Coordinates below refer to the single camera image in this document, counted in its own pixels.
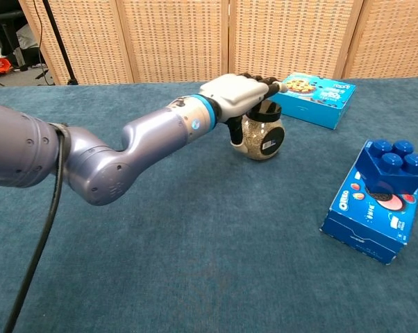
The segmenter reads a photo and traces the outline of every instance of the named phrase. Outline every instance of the oreo box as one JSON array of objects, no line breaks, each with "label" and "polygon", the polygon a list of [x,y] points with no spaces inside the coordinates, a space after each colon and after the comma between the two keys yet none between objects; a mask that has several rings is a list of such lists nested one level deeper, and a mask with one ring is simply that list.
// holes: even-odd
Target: oreo box
[{"label": "oreo box", "polygon": [[288,91],[269,100],[281,106],[281,113],[317,125],[336,129],[349,108],[355,85],[302,73],[293,73],[283,82]]},{"label": "oreo box", "polygon": [[413,194],[371,194],[355,165],[329,207],[320,231],[390,264],[410,238],[418,189]]}]

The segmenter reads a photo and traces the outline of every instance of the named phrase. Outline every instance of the blue ring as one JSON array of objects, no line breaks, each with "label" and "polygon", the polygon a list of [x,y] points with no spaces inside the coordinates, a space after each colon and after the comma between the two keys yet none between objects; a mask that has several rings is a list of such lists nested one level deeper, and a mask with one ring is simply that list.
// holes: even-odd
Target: blue ring
[{"label": "blue ring", "polygon": [[200,95],[191,95],[191,97],[195,97],[196,99],[199,99],[201,102],[203,102],[204,106],[206,106],[206,109],[208,109],[209,115],[210,115],[210,130],[213,130],[215,127],[215,112],[211,104],[209,104],[209,102]]}]

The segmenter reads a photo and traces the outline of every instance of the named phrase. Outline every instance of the wicker screen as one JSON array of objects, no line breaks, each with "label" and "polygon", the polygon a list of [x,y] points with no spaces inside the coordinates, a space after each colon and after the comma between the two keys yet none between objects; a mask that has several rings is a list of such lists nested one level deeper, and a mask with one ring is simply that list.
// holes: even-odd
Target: wicker screen
[{"label": "wicker screen", "polygon": [[135,81],[201,81],[227,72],[228,0],[118,5]]},{"label": "wicker screen", "polygon": [[366,0],[345,78],[418,76],[418,0]]},{"label": "wicker screen", "polygon": [[231,0],[229,70],[342,74],[362,0]]},{"label": "wicker screen", "polygon": [[[33,0],[19,0],[35,39],[40,22]],[[42,0],[36,0],[42,20],[42,49],[57,84],[69,78]],[[133,82],[115,0],[50,0],[50,7],[81,85]]]}]

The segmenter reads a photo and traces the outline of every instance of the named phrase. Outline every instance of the gray robot arm segment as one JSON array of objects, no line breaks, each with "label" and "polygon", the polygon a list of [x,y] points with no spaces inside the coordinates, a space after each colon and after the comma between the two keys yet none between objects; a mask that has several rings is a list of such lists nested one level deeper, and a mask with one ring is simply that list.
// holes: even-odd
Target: gray robot arm segment
[{"label": "gray robot arm segment", "polygon": [[211,131],[215,125],[211,113],[198,97],[178,99],[126,124],[122,151],[114,151],[82,128],[69,128],[72,149],[65,178],[88,203],[107,205],[151,165]]},{"label": "gray robot arm segment", "polygon": [[[64,180],[88,203],[107,205],[144,170],[210,132],[215,124],[208,100],[192,95],[126,124],[122,151],[84,128],[68,127]],[[55,171],[54,125],[0,106],[0,186],[31,187]]]}]

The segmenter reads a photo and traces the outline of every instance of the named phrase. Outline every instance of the floor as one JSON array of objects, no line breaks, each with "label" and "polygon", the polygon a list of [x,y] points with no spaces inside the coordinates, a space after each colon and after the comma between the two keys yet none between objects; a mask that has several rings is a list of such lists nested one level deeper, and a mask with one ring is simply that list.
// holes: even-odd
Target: floor
[{"label": "floor", "polygon": [[49,85],[53,84],[53,79],[50,75],[50,72],[45,74],[46,80],[44,76],[42,76],[42,68],[41,67],[32,67],[26,71],[12,71],[5,75],[0,75],[0,87],[16,87],[16,86],[25,86],[25,85]]}]

